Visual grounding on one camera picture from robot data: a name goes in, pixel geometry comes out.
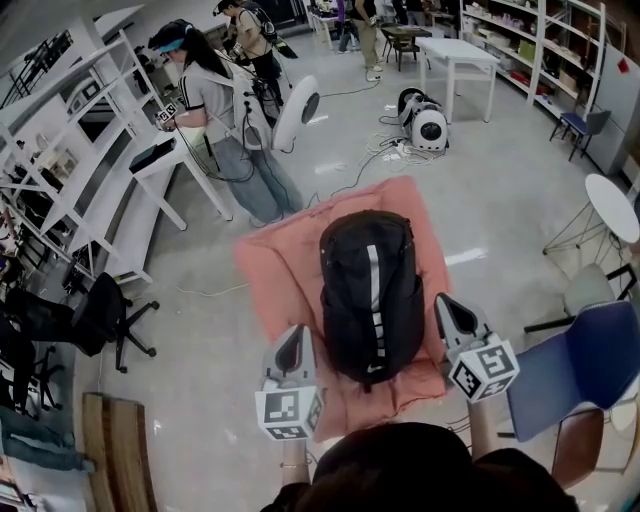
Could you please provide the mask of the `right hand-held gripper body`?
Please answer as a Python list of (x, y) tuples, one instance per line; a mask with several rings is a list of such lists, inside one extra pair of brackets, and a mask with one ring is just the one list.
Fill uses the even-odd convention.
[(448, 378), (469, 403), (478, 403), (504, 393), (519, 373), (512, 345), (504, 340), (461, 352)]

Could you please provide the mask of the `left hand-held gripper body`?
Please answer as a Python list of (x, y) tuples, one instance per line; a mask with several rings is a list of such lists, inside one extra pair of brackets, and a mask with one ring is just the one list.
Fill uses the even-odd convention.
[(254, 394), (259, 428), (278, 442), (308, 440), (315, 435), (324, 410), (316, 386), (278, 388), (268, 380), (266, 388)]

